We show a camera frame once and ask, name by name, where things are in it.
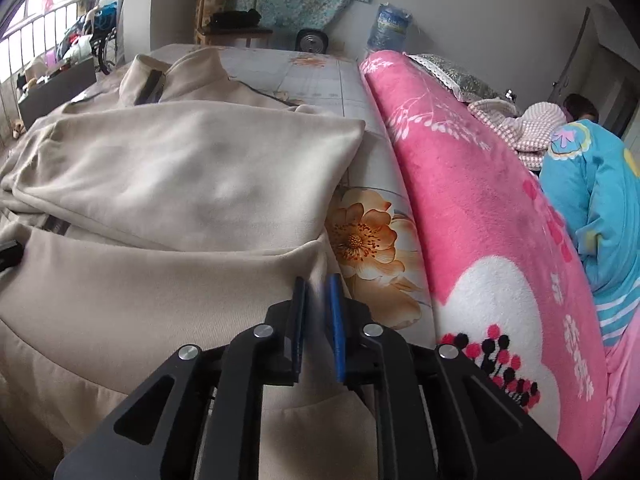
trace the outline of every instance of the white heart pattern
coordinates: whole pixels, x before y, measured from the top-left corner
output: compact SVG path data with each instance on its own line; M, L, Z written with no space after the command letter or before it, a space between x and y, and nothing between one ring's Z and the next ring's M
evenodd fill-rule
M537 383L540 403L529 414L553 438L560 425L560 395L551 370L542 364L542 322L527 279L510 260L487 256L458 279L447 303L433 301L436 334L463 333L469 341L487 339L499 326L509 350L519 356L518 375Z

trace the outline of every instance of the metal screw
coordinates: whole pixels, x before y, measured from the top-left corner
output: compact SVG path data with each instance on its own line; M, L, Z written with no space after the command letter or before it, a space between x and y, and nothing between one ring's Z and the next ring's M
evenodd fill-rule
M369 337L381 336L383 330L384 329L377 323L369 323L368 325L365 325L364 328L362 329L362 331L364 332L364 335L368 335Z
M185 345L178 350L178 357L183 361L191 361L200 351L193 345Z
M438 348L438 354L443 359L455 359L459 353L458 349L453 345L442 345Z
M254 335L256 337L271 337L273 335L273 326L258 325L254 328Z

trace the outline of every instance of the person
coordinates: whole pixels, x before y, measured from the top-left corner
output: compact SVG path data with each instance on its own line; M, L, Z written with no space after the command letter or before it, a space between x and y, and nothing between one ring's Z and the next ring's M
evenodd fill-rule
M575 122L553 133L540 184L566 221L612 347L640 304L640 170L587 98L571 94L564 108Z

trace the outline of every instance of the wall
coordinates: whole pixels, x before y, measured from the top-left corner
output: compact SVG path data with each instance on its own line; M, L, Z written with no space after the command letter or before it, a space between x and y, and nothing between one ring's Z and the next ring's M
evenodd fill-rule
M151 1L151 50L171 43L193 43L196 0Z
M408 52L449 57L523 107L548 98L578 35L584 10L596 0L372 0L353 2L328 27L332 45L362 58L378 4L414 14Z
M122 31L125 61L151 51L151 0L123 0Z
M625 146L634 154L634 159L640 164L640 106L636 110L634 118L626 129L622 137Z
M640 48L622 18L615 10L602 5L593 7L593 15L602 46L640 70Z
M170 43L193 43L196 0L124 0L125 61Z

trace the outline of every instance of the fan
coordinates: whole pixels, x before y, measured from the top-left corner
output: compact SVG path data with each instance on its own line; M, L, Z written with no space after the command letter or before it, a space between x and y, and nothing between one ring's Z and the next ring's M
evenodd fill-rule
M322 30L303 28L296 37L296 51L325 54L329 46L328 36Z

